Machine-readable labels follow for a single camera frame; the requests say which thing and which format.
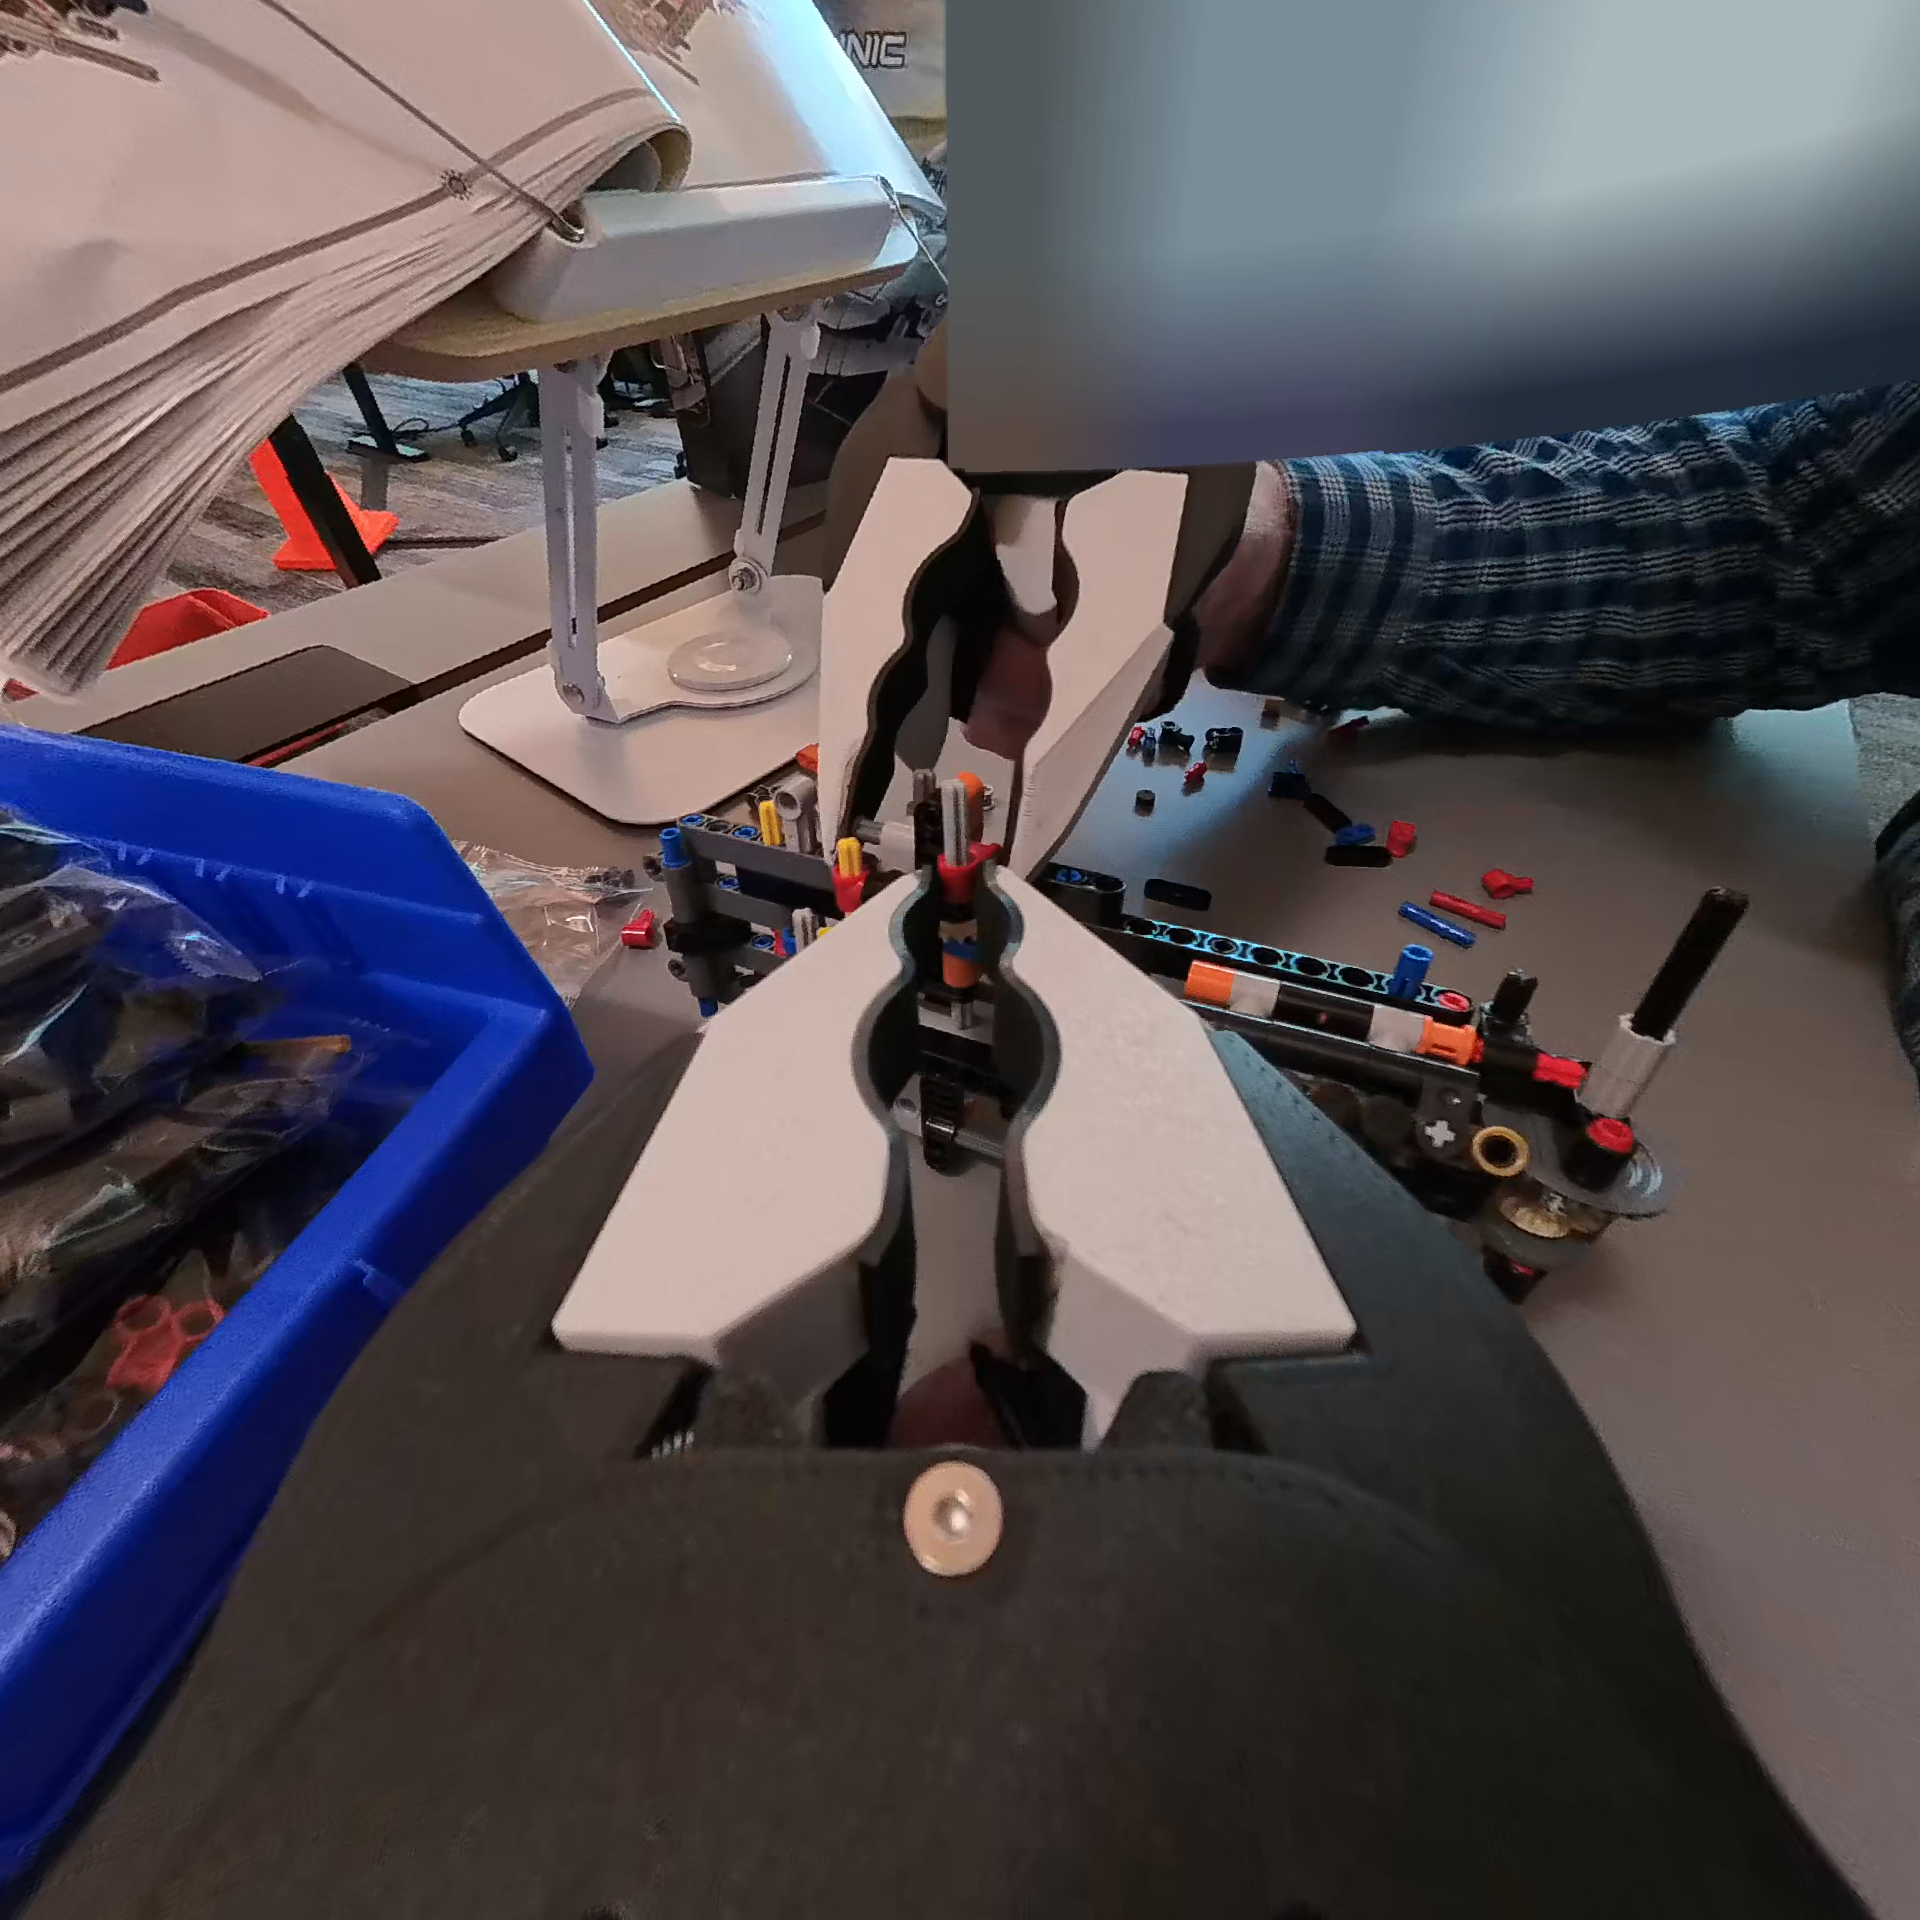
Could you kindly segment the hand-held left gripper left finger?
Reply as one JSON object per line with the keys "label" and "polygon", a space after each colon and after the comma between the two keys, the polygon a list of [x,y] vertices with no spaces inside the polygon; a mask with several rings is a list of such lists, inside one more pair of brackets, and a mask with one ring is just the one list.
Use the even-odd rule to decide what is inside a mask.
{"label": "hand-held left gripper left finger", "polygon": [[703,1028],[551,1318],[563,1347],[759,1377],[828,1446],[887,1441],[919,1318],[894,1120],[919,908],[919,878],[887,883]]}

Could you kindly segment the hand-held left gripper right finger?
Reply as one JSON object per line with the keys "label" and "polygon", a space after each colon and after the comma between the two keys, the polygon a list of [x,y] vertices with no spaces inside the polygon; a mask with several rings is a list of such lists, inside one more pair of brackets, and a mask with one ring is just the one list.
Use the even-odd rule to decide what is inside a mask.
{"label": "hand-held left gripper right finger", "polygon": [[1358,1339],[1214,1033],[1032,883],[997,873],[997,1289],[1016,1405],[1092,1446],[1151,1376]]}

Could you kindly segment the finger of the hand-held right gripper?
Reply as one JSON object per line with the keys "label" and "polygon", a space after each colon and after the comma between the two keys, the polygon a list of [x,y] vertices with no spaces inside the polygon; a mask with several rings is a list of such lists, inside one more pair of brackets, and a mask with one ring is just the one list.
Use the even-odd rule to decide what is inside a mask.
{"label": "finger of the hand-held right gripper", "polygon": [[959,613],[979,580],[979,501],[939,459],[887,459],[822,600],[820,830],[854,837],[894,878],[919,865],[915,827],[887,793],[935,772],[962,681]]}
{"label": "finger of the hand-held right gripper", "polygon": [[1023,750],[1023,873],[1069,838],[1160,679],[1185,472],[1126,471],[1065,502],[1075,606],[1046,659],[1053,694]]}

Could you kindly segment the lego car chassis model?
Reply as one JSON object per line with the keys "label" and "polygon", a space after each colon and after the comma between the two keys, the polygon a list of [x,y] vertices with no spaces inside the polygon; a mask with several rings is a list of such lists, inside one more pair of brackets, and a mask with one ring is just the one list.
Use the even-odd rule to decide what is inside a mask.
{"label": "lego car chassis model", "polygon": [[[919,962],[930,1037],[908,1125],[936,1171],[997,1159],[987,1107],[1001,1131],[1016,1114],[987,1037],[962,1037],[994,1000],[979,908],[998,842],[987,837],[987,800],[973,774],[915,772],[908,875],[930,883],[935,949]],[[811,779],[764,793],[759,822],[686,812],[660,830],[647,875],[662,883],[660,944],[703,1018],[891,883],[854,837],[827,850]],[[1126,885],[1097,868],[1047,861],[1032,883],[1207,1026],[1249,1037],[1426,1212],[1471,1232],[1510,1302],[1617,1223],[1665,1212],[1668,1171],[1640,1105],[1749,908],[1739,890],[1707,889],[1608,1049],[1583,1060],[1534,1036],[1537,979],[1525,969],[1474,1000],[1430,979],[1426,944],[1409,944],[1389,969],[1336,962],[1134,914]]]}

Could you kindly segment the person's right forearm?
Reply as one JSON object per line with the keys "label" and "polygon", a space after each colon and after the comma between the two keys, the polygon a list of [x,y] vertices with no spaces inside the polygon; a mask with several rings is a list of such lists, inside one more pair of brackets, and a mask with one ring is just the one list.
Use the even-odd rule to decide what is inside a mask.
{"label": "person's right forearm", "polygon": [[1914,382],[1280,471],[1249,691],[1511,732],[1917,694]]}

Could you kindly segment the person's right hand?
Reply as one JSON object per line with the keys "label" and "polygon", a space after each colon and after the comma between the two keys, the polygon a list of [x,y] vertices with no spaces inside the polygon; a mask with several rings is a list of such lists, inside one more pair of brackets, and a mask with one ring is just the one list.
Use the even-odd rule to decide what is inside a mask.
{"label": "person's right hand", "polygon": [[1211,687],[1243,687],[1260,657],[1300,539],[1300,494],[1278,459],[1253,471],[1233,553],[1194,597],[1194,663]]}

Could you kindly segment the white book stand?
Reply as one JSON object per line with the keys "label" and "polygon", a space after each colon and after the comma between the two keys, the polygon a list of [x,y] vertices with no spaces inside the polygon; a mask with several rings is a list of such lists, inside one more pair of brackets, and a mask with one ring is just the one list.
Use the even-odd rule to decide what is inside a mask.
{"label": "white book stand", "polygon": [[[534,368],[549,669],[467,698],[459,729],[609,822],[660,827],[813,739],[822,585],[779,576],[784,501],[827,300],[891,282],[919,230],[884,177],[602,189],[585,238],[539,234],[394,335],[474,372]],[[637,628],[597,613],[595,398],[610,349],[764,320],[749,494],[726,587]]]}

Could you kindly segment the crumpled clear plastic bag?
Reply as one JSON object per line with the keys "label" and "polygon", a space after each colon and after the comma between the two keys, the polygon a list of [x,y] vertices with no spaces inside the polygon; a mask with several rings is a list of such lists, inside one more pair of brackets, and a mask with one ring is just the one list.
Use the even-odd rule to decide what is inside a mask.
{"label": "crumpled clear plastic bag", "polygon": [[564,1007],[580,1000],[619,949],[624,928],[649,905],[654,883],[642,868],[564,868],[482,842],[452,846]]}

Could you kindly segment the blue plastic bin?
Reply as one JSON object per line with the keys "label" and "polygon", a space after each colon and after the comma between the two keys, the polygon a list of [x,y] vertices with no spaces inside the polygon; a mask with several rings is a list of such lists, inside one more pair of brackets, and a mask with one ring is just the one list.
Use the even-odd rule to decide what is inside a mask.
{"label": "blue plastic bin", "polygon": [[2,729],[6,1896],[587,1080],[418,803]]}

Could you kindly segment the orange traffic cone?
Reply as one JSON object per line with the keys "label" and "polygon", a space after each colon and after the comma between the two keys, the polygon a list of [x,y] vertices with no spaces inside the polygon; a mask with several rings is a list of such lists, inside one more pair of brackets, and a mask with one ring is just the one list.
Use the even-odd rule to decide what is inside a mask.
{"label": "orange traffic cone", "polygon": [[250,478],[284,532],[273,567],[333,572],[345,587],[379,580],[374,555],[394,539],[400,517],[354,502],[293,418],[250,449]]}
{"label": "orange traffic cone", "polygon": [[226,587],[187,587],[133,613],[108,665],[129,665],[173,654],[181,645],[222,637],[265,619],[269,610]]}

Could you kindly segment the pile of clear parts bags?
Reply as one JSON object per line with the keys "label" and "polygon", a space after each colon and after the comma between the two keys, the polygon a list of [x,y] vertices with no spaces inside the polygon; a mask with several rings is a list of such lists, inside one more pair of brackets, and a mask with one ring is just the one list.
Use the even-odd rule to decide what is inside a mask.
{"label": "pile of clear parts bags", "polygon": [[385,989],[2,811],[2,1559],[442,1068]]}

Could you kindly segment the instruction booklet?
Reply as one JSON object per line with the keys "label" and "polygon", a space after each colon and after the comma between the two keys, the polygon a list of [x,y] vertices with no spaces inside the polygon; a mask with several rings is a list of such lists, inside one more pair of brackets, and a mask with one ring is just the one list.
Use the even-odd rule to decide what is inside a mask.
{"label": "instruction booklet", "polygon": [[2,679],[97,681],[316,382],[518,252],[528,320],[637,308],[614,220],[710,189],[722,292],[943,215],[815,3],[2,3]]}

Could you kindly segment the person's plaid shirt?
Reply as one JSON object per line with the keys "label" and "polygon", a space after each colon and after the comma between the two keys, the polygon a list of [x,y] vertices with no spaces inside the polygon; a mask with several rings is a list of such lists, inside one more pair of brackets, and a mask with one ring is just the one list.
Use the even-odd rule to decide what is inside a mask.
{"label": "person's plaid shirt", "polygon": [[1878,830],[1874,883],[1892,935],[1892,1023],[1917,1073],[1917,793]]}

